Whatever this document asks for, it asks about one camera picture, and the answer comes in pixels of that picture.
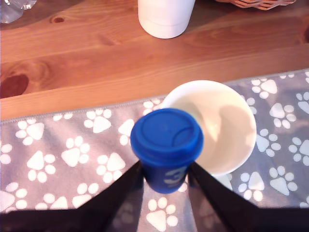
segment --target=white bottle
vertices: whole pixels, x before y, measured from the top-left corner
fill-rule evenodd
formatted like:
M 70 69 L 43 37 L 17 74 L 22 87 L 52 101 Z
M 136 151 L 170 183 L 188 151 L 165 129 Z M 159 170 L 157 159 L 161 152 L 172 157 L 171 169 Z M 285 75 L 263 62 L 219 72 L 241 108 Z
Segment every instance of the white bottle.
M 182 34 L 189 24 L 195 0 L 138 0 L 139 21 L 160 39 Z

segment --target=wood knot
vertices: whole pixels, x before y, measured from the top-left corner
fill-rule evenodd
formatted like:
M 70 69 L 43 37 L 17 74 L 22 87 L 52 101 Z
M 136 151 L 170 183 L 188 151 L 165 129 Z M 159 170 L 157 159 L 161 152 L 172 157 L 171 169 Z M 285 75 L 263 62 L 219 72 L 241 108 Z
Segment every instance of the wood knot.
M 7 77 L 0 85 L 0 98 L 22 95 L 28 84 L 29 79 L 24 74 Z

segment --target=wicker basket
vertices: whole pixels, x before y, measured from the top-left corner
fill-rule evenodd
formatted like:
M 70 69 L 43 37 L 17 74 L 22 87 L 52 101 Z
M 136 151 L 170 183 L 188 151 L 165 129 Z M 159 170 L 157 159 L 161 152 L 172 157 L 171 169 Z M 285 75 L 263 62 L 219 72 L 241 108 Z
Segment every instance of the wicker basket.
M 216 0 L 219 2 L 230 2 L 241 8 L 255 7 L 260 10 L 269 10 L 276 6 L 286 6 L 296 0 Z

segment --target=clear plastic bottle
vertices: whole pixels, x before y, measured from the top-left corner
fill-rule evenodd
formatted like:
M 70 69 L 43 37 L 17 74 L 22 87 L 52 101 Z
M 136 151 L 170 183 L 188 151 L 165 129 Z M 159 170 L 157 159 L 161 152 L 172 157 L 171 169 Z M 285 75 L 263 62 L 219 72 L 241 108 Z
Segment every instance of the clear plastic bottle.
M 37 0 L 1 0 L 1 23 L 12 23 L 31 9 Z

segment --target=white bowl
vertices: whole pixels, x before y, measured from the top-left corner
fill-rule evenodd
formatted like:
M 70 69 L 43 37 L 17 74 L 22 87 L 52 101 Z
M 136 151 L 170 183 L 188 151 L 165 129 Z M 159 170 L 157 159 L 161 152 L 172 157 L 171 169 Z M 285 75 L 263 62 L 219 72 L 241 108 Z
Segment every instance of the white bowl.
M 204 133 L 204 147 L 196 162 L 213 176 L 230 173 L 250 156 L 256 123 L 246 101 L 230 87 L 214 81 L 192 81 L 175 88 L 162 108 L 191 114 Z

